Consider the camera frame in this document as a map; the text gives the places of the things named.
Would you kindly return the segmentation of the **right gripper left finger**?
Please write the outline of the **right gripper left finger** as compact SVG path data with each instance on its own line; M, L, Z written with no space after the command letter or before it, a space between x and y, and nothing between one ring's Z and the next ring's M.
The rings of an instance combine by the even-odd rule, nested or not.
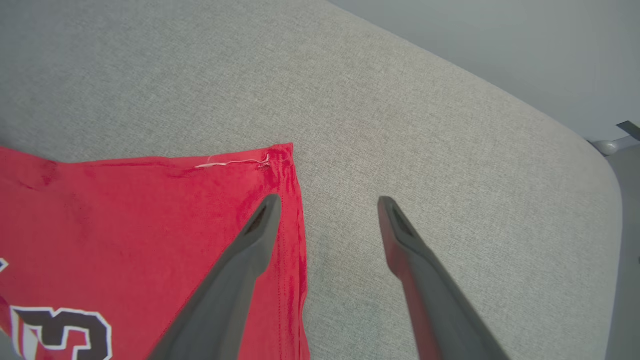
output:
M258 277L269 267L282 201L268 194L151 351L151 360L236 360Z

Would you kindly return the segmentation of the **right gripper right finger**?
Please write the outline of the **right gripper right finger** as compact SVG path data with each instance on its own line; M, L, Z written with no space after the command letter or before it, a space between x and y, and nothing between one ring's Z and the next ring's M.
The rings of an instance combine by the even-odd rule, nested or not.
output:
M506 360L508 355L398 203L378 200L386 262L403 286L421 360Z

